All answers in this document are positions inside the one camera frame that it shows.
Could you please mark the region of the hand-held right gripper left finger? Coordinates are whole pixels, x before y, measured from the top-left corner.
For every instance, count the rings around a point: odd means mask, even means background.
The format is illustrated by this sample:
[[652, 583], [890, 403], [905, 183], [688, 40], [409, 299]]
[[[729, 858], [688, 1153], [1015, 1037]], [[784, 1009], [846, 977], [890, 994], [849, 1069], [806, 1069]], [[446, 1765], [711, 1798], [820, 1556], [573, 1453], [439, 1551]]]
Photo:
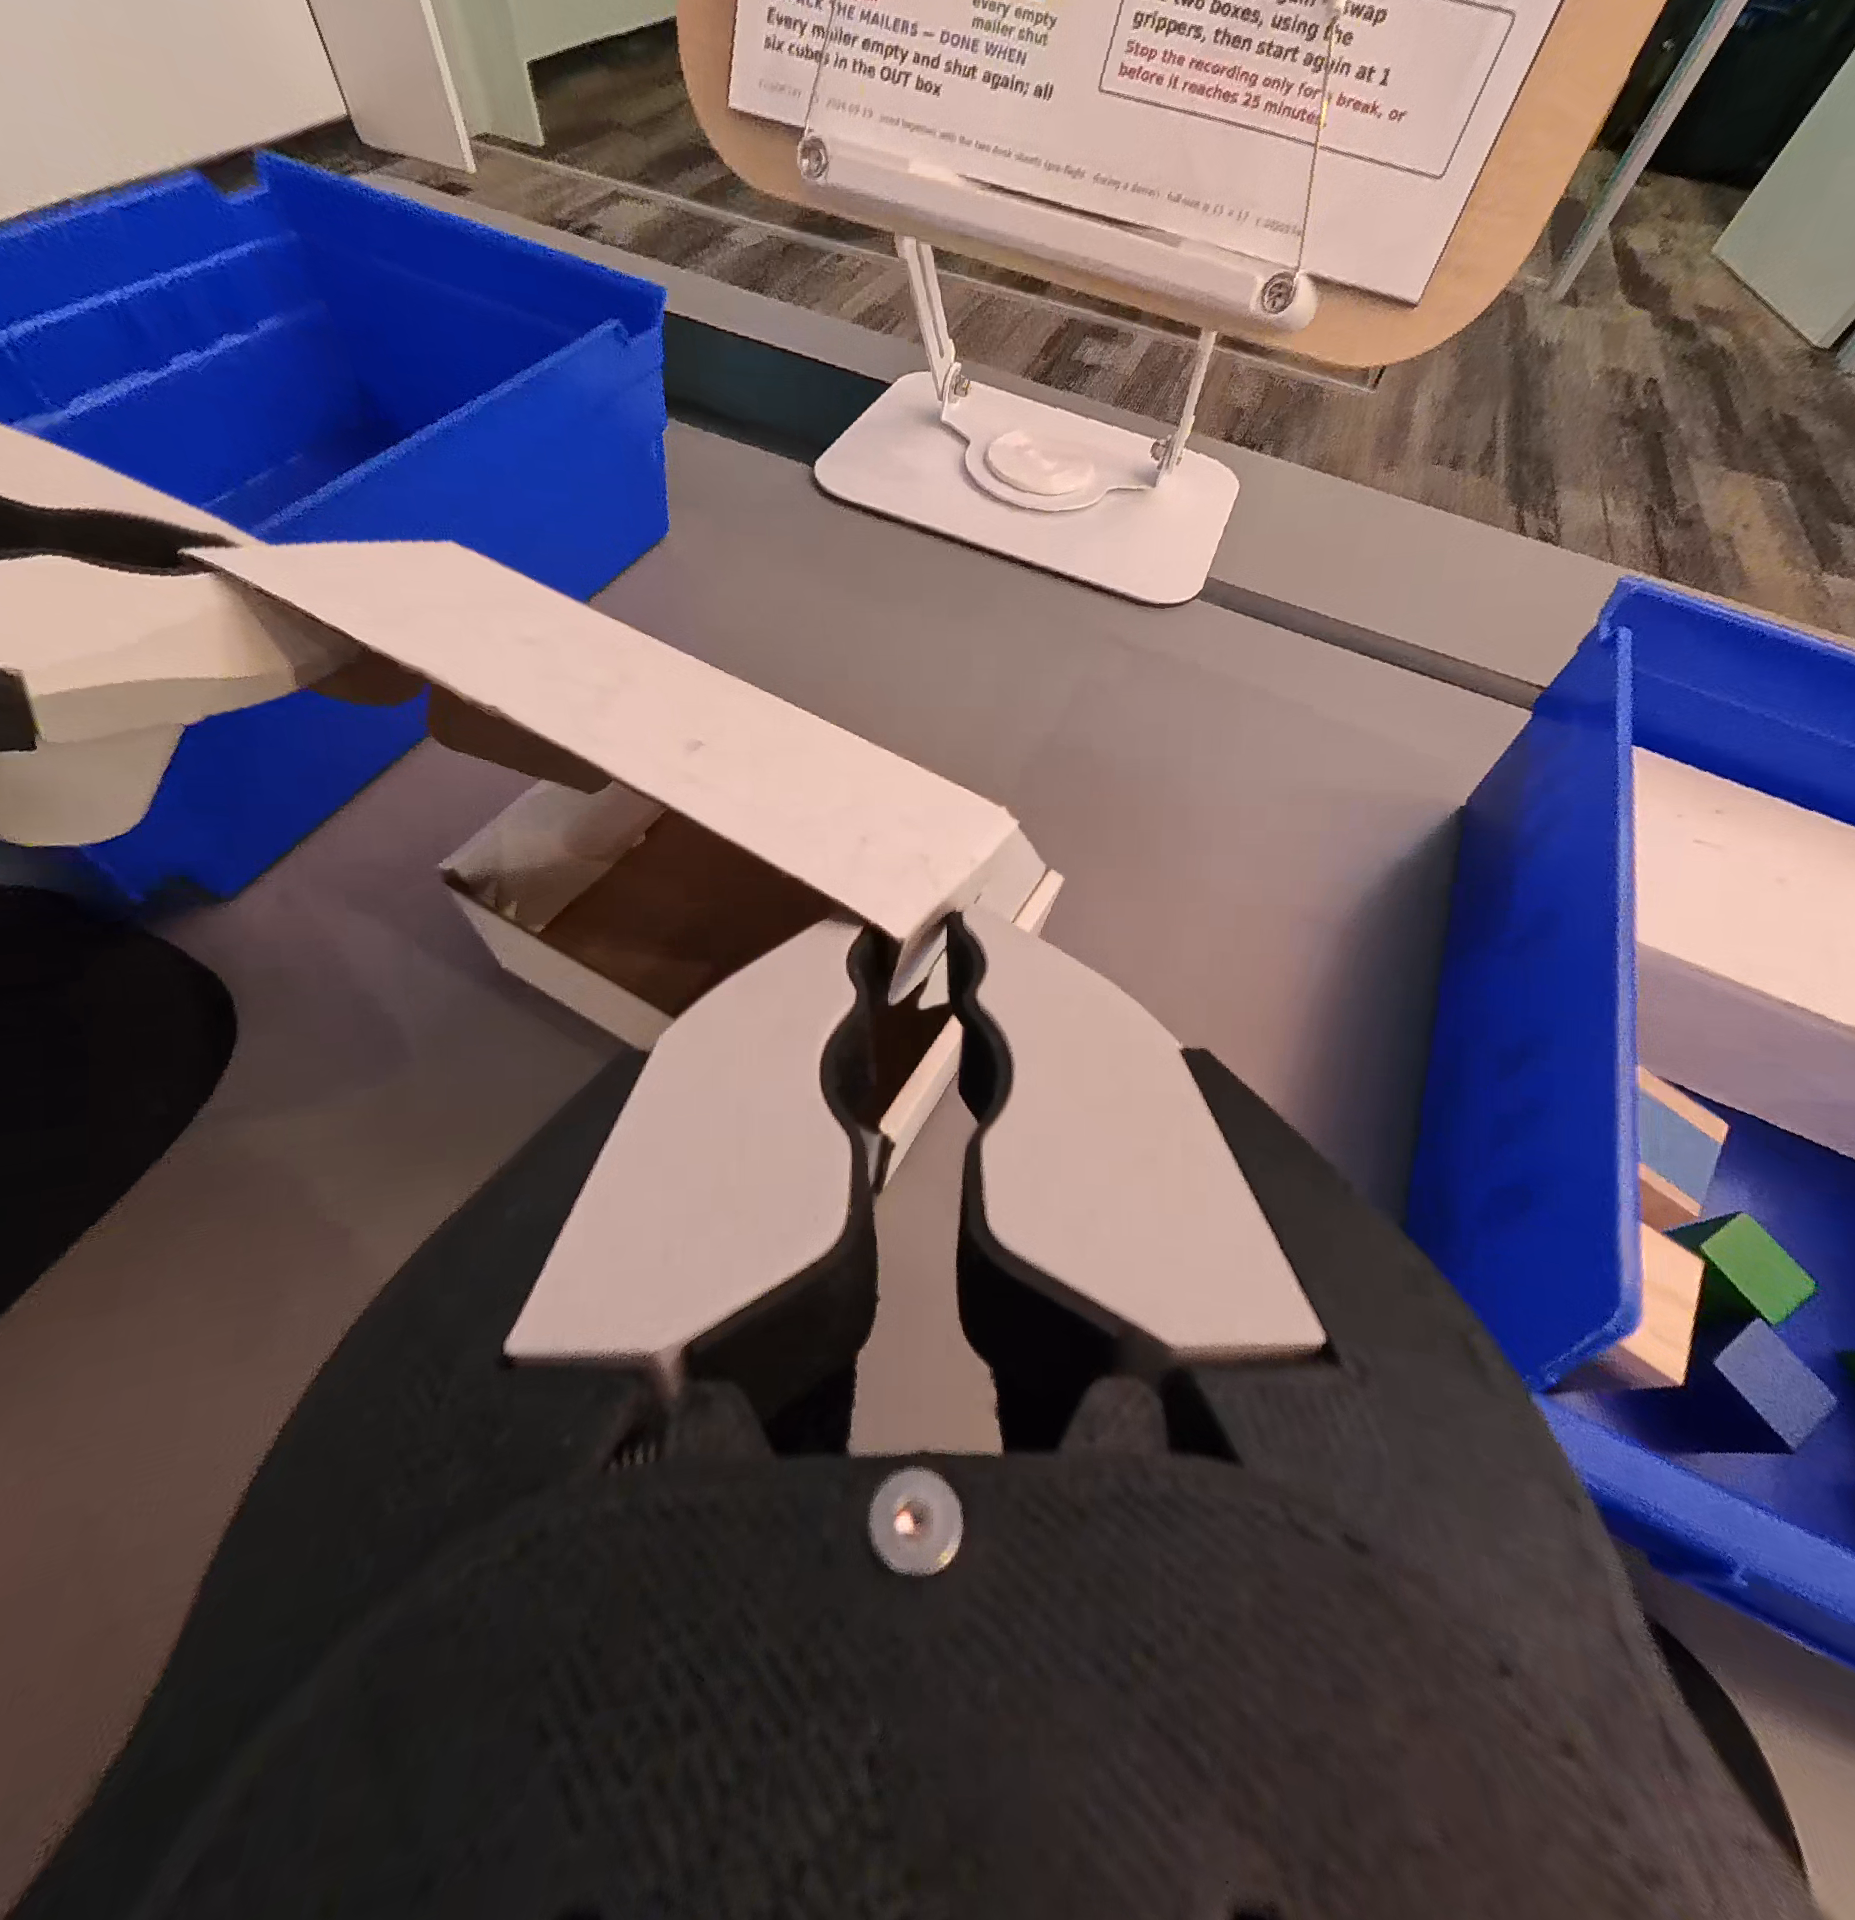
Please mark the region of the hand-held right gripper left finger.
[[517, 1368], [663, 1396], [838, 1395], [875, 1314], [869, 1017], [890, 939], [828, 917], [695, 1001], [639, 1069], [508, 1331]]

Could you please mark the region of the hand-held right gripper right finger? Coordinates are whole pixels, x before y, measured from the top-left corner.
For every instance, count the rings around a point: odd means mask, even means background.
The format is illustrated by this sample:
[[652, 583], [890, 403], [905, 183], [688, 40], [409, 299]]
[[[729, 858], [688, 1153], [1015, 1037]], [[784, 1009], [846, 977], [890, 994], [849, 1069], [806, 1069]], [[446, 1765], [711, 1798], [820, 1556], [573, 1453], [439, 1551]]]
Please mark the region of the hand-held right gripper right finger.
[[1325, 1328], [1161, 1021], [1015, 924], [944, 925], [971, 1116], [957, 1242], [994, 1369], [1320, 1357]]

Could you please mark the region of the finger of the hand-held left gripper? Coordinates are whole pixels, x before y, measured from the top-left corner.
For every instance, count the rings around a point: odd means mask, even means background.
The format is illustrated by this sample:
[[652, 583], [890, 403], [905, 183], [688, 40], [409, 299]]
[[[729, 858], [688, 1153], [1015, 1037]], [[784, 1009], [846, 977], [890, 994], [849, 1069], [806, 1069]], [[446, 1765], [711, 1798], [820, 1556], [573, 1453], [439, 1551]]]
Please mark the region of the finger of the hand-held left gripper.
[[254, 535], [95, 460], [0, 422], [0, 567], [102, 582], [208, 575], [206, 553]]
[[83, 847], [138, 825], [201, 720], [323, 683], [344, 637], [213, 570], [0, 562], [0, 669], [36, 743], [0, 751], [0, 841]]

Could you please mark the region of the blue plastic bin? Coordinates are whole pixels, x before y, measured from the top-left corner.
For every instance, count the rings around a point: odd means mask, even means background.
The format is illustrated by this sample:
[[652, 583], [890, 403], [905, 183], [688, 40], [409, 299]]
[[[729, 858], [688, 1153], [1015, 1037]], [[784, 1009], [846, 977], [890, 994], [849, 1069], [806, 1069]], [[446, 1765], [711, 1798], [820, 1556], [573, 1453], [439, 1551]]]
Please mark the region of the blue plastic bin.
[[1855, 652], [1629, 582], [1462, 810], [1407, 1226], [1537, 1395], [1602, 1521], [1658, 1570], [1855, 1667], [1855, 1159], [1720, 1096], [1725, 1201], [1817, 1294], [1767, 1328], [1827, 1390], [1796, 1448], [1705, 1354], [1591, 1388], [1642, 1306], [1631, 1190], [1635, 749], [1855, 829]]
[[[269, 544], [450, 541], [580, 600], [666, 532], [663, 287], [284, 156], [0, 228], [0, 426]], [[424, 735], [312, 690], [0, 753], [0, 841], [224, 899]]]

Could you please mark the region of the white cardboard mailer box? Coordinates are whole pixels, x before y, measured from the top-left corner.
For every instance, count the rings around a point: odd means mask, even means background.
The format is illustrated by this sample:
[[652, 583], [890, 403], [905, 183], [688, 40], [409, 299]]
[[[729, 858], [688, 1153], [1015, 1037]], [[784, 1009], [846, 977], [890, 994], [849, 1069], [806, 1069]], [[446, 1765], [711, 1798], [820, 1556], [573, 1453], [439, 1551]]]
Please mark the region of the white cardboard mailer box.
[[204, 559], [604, 778], [534, 784], [442, 880], [503, 970], [620, 1043], [653, 1048], [816, 918], [885, 934], [899, 1012], [877, 1018], [869, 1125], [890, 1178], [957, 1072], [943, 918], [1039, 932], [1060, 892], [1011, 810], [452, 544]]
[[1855, 826], [1635, 749], [1636, 1050], [1855, 1163]]

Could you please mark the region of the natural wooden cube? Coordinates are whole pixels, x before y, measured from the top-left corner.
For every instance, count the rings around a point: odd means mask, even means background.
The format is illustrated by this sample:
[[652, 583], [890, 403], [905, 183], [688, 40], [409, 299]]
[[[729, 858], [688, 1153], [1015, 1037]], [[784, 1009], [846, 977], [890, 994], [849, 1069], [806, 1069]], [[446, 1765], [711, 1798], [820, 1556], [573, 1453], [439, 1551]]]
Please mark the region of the natural wooden cube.
[[1648, 1223], [1638, 1226], [1638, 1253], [1638, 1322], [1599, 1358], [1599, 1376], [1608, 1390], [1678, 1390], [1689, 1369], [1706, 1263]]

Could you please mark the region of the light blue wooden cube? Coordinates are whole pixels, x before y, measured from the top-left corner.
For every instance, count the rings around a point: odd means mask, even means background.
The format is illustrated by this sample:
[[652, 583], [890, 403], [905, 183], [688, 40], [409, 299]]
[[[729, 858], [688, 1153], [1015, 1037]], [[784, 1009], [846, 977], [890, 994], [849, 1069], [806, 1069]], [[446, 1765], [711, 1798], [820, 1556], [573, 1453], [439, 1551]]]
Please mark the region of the light blue wooden cube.
[[1648, 1067], [1636, 1085], [1636, 1190], [1648, 1229], [1671, 1233], [1703, 1217], [1727, 1145], [1727, 1122]]

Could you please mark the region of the green wooden cube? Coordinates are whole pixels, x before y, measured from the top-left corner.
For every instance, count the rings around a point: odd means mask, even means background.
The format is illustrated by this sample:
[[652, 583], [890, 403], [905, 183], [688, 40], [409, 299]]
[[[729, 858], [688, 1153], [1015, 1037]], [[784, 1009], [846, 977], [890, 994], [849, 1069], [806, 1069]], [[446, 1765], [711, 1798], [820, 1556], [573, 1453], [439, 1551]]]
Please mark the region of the green wooden cube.
[[1749, 1213], [1676, 1226], [1668, 1238], [1703, 1261], [1695, 1325], [1777, 1328], [1817, 1294], [1816, 1278]]

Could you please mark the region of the instruction sign on stand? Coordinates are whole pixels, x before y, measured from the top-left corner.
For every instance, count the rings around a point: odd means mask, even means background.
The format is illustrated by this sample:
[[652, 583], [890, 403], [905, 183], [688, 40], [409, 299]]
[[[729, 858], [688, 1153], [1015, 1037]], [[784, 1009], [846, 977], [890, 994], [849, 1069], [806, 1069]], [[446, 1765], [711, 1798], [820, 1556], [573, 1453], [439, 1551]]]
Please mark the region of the instruction sign on stand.
[[[677, 5], [677, 59], [699, 127], [740, 178], [887, 232], [909, 285], [926, 372], [900, 376], [816, 458], [822, 493], [1142, 606], [1176, 608], [1206, 586], [1241, 495], [1192, 446], [1225, 338], [1325, 372], [1389, 369], [1464, 331], [1523, 264], [1660, 10], [1635, 3], [1557, 8], [1417, 303], [736, 110], [736, 3]], [[957, 348], [939, 255], [1187, 324], [1194, 355], [1171, 425], [1112, 426], [994, 384]]]

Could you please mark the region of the printed instruction sheet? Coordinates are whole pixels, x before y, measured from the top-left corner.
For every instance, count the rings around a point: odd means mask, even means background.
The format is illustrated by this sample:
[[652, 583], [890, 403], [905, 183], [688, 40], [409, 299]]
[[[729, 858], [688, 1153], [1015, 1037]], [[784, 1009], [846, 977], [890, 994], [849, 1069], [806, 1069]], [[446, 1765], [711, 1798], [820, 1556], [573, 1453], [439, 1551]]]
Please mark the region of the printed instruction sheet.
[[729, 103], [1417, 303], [1557, 10], [737, 5]]

